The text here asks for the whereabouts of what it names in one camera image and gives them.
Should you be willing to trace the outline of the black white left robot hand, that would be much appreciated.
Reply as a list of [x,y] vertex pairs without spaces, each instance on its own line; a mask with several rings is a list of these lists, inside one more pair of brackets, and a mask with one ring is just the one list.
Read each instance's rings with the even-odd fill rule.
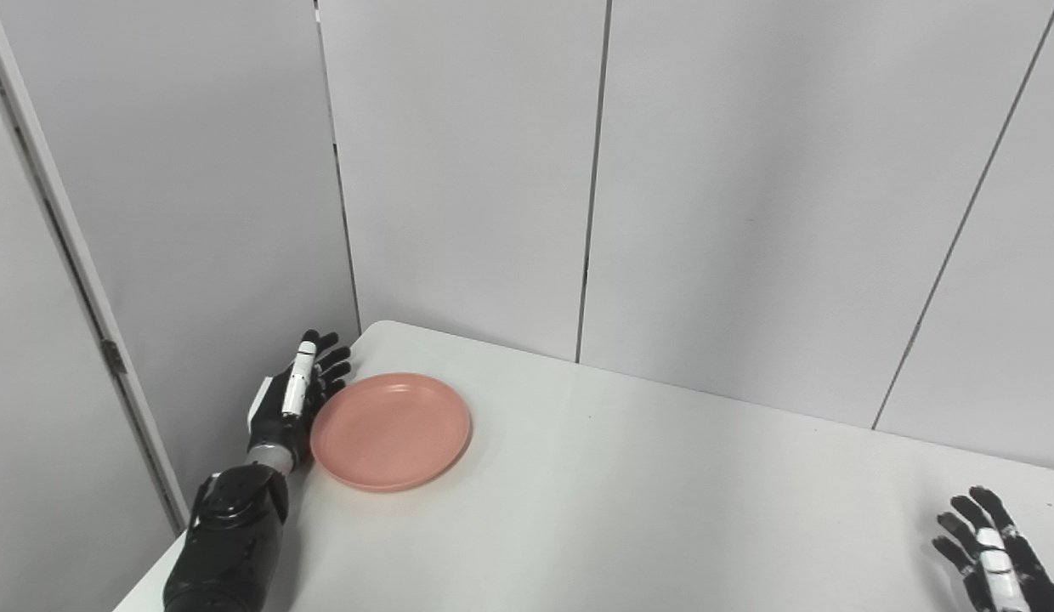
[[345,388],[351,348],[339,333],[304,333],[284,371],[264,379],[248,411],[245,461],[290,475],[312,457],[310,434],[321,408]]

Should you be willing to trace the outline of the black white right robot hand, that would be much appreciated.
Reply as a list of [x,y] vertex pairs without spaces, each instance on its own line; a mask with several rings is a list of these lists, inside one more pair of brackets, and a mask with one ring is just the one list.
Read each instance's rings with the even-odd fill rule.
[[974,485],[950,505],[931,545],[957,570],[974,611],[1054,611],[1054,581],[1001,497]]

